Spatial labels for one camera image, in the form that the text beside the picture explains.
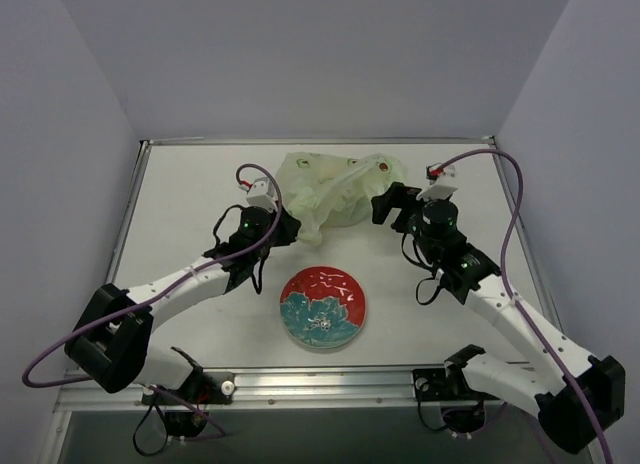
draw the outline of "plastic bag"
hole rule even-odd
[[[302,223],[298,240],[318,245],[321,226],[352,226],[370,217],[371,198],[405,176],[402,163],[383,154],[352,159],[295,152],[286,155],[276,180],[285,209]]]

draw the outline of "wall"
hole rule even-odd
[[[627,368],[627,409],[608,431],[640,462],[640,0],[571,0],[498,144],[526,173],[524,221],[569,335]]]
[[[57,390],[20,374],[104,279],[138,146],[60,0],[0,0],[0,461],[35,462]],[[59,378],[62,353],[37,371]]]
[[[568,0],[63,0],[140,138],[495,134]]]

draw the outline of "white knob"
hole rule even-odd
[[[230,396],[236,390],[236,385],[231,381],[224,381],[220,386],[220,392],[225,396]]]

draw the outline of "flower design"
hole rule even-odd
[[[313,347],[341,346],[360,330],[347,320],[347,306],[336,297],[309,302],[304,294],[291,292],[280,304],[280,314],[291,336]]]

